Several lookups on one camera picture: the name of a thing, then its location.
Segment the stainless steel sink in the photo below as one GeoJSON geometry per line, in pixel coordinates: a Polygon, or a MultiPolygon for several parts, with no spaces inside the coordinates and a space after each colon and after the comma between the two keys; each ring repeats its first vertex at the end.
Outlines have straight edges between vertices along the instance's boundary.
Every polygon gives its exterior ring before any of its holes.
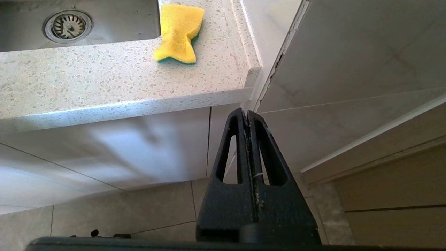
{"type": "Polygon", "coordinates": [[[0,0],[0,51],[153,39],[158,0],[0,0]]]}

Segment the sink drain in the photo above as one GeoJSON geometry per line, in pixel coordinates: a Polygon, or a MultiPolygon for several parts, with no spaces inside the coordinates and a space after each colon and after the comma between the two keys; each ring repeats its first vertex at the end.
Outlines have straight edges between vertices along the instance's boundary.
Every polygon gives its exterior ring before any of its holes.
{"type": "Polygon", "coordinates": [[[91,31],[90,17],[81,11],[63,11],[50,17],[45,23],[45,35],[56,43],[73,43],[91,31]]]}

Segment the sponge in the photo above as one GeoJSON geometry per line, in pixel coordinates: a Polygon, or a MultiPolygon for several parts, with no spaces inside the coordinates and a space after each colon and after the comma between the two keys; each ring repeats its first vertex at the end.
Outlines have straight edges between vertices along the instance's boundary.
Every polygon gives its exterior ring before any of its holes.
{"type": "Polygon", "coordinates": [[[160,61],[171,57],[182,63],[196,62],[191,40],[198,35],[204,9],[179,4],[161,6],[162,43],[153,57],[160,61]]]}

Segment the speckled white countertop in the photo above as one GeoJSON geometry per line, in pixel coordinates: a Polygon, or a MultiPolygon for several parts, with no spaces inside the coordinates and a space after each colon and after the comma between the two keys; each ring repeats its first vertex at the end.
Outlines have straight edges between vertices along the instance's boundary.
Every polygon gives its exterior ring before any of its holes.
{"type": "Polygon", "coordinates": [[[245,25],[228,16],[241,9],[224,9],[237,3],[181,1],[205,9],[195,65],[157,63],[152,53],[161,38],[0,53],[0,134],[248,100],[247,79],[260,65],[246,43],[249,32],[236,40],[231,35],[245,25]]]}

